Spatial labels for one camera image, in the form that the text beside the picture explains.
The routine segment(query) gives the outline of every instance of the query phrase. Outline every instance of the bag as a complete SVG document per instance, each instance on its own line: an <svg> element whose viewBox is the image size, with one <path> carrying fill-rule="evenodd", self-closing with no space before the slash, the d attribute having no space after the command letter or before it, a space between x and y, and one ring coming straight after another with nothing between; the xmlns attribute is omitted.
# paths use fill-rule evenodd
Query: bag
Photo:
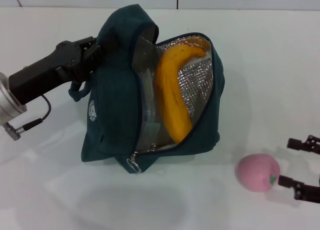
<svg viewBox="0 0 320 230"><path fill-rule="evenodd" d="M188 33L156 44L158 34L158 26L137 4L118 9L103 25L96 38L97 43L113 35L116 36L118 47L105 56L82 91L75 84L69 90L75 101L91 91L87 132L81 152L83 162L115 157L129 173L140 173L159 157L204 153L213 149L219 141L219 104L225 78L222 62L210 39L201 33ZM140 77L133 68L138 40L143 39L157 47L189 36L199 36L211 46L213 84L203 111L192 130L179 144L162 150L137 153L145 109Z"/></svg>

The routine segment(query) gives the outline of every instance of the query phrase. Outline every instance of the printed logo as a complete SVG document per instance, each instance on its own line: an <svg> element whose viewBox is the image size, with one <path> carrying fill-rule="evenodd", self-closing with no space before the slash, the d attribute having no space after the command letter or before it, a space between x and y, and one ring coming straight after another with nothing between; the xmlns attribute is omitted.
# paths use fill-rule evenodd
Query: printed logo
<svg viewBox="0 0 320 230"><path fill-rule="evenodd" d="M97 113L95 111L95 102L92 100L89 105L89 117L91 121L94 121L97 117Z"/></svg>

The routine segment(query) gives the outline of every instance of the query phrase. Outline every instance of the yellow banana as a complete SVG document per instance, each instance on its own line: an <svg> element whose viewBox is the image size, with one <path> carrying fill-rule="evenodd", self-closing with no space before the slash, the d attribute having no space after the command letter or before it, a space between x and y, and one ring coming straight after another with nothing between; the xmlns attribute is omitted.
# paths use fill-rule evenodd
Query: yellow banana
<svg viewBox="0 0 320 230"><path fill-rule="evenodd" d="M179 44L170 47L161 57L154 76L155 94L164 125L176 143L180 143L192 129L188 109L182 99L178 71L191 58L204 57L199 47Z"/></svg>

